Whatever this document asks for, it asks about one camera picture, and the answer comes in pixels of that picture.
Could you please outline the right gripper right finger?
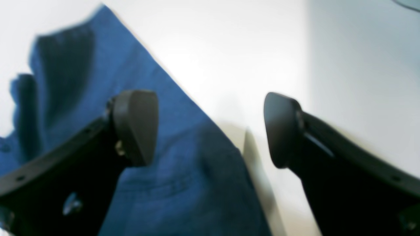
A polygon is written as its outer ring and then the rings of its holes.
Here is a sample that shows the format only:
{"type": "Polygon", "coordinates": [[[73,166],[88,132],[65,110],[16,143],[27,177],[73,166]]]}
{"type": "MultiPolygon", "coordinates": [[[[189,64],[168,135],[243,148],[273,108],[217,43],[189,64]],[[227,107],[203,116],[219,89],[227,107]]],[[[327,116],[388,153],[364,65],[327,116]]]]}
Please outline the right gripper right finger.
{"type": "Polygon", "coordinates": [[[264,99],[269,153],[297,175],[324,236],[418,236],[420,183],[373,156],[293,98],[264,99]]]}

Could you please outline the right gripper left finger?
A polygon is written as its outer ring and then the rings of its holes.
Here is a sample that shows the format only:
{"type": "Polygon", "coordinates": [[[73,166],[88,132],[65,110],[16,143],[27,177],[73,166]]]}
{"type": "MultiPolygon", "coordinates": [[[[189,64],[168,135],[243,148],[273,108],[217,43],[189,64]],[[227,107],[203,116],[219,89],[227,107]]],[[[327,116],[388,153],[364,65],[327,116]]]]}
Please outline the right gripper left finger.
{"type": "Polygon", "coordinates": [[[54,151],[1,177],[2,236],[96,236],[121,173],[152,163],[158,98],[127,90],[54,151]]]}

